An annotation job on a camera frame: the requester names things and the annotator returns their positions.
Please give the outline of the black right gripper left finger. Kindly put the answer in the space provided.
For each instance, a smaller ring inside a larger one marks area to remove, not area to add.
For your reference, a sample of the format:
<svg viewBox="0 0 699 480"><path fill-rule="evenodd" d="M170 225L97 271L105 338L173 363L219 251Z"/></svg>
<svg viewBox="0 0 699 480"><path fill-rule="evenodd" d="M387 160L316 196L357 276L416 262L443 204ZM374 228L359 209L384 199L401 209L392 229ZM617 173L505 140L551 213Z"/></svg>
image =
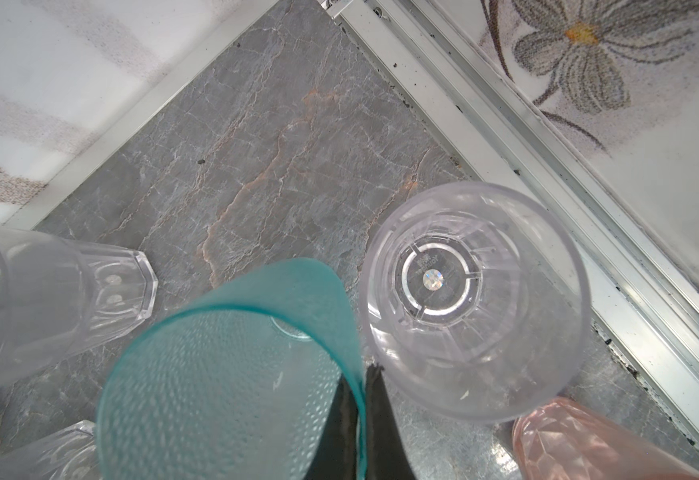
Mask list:
<svg viewBox="0 0 699 480"><path fill-rule="evenodd" d="M316 455L304 480L357 479L359 410L347 379L342 376L329 411Z"/></svg>

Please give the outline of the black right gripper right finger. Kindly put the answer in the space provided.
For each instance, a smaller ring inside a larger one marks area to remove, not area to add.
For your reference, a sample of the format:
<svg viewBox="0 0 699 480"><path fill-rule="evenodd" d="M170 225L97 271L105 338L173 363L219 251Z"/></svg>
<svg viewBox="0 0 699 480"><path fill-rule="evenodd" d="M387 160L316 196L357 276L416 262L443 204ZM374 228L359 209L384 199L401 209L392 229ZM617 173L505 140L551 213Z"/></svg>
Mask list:
<svg viewBox="0 0 699 480"><path fill-rule="evenodd" d="M367 368L365 400L367 479L415 480L383 381L383 367L379 364L371 364Z"/></svg>

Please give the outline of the teal frosted glass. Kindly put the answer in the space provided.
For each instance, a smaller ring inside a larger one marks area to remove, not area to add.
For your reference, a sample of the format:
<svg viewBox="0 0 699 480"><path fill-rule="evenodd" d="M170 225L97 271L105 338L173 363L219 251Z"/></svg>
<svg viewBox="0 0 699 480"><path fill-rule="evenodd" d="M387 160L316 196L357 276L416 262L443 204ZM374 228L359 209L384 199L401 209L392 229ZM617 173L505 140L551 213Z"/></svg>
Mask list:
<svg viewBox="0 0 699 480"><path fill-rule="evenodd" d="M302 479L335 426L367 468L363 358L342 280L279 261L199 297L136 338L97 410L107 479Z"/></svg>

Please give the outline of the clear round glass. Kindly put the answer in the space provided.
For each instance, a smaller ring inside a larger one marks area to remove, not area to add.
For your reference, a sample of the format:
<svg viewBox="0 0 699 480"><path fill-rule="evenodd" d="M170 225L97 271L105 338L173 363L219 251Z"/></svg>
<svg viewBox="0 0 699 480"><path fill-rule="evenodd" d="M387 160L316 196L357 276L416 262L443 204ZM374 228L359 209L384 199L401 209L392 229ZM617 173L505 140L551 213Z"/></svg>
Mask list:
<svg viewBox="0 0 699 480"><path fill-rule="evenodd" d="M561 221L475 181L389 214L363 262L359 307L391 383L433 413L483 424L557 396L591 329L589 278Z"/></svg>

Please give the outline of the pink faceted glass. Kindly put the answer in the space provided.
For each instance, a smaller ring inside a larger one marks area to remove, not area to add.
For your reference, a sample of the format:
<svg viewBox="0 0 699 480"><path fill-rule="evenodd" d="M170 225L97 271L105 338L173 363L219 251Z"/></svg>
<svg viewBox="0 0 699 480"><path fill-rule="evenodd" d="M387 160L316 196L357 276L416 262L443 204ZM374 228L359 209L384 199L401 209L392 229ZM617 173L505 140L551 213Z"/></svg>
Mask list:
<svg viewBox="0 0 699 480"><path fill-rule="evenodd" d="M699 470L565 397L513 424L525 479L699 479Z"/></svg>

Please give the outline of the frosted dotted glass centre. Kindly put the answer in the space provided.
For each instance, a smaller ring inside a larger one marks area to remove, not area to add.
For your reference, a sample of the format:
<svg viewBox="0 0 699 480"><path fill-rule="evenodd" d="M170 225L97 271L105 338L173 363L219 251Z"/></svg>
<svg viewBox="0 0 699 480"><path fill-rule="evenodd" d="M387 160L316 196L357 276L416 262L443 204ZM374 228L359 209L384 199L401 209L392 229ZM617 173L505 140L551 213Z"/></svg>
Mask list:
<svg viewBox="0 0 699 480"><path fill-rule="evenodd" d="M95 429L83 420L0 457L0 479L102 479Z"/></svg>

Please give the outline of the clear tall glass back right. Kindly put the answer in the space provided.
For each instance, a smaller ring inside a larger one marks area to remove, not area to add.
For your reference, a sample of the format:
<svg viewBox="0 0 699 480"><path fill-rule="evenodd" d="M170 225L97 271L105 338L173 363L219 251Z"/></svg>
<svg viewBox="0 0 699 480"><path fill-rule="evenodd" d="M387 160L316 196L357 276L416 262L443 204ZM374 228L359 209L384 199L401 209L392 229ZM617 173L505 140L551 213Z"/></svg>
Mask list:
<svg viewBox="0 0 699 480"><path fill-rule="evenodd" d="M0 388L135 330L158 286L141 251L0 226Z"/></svg>

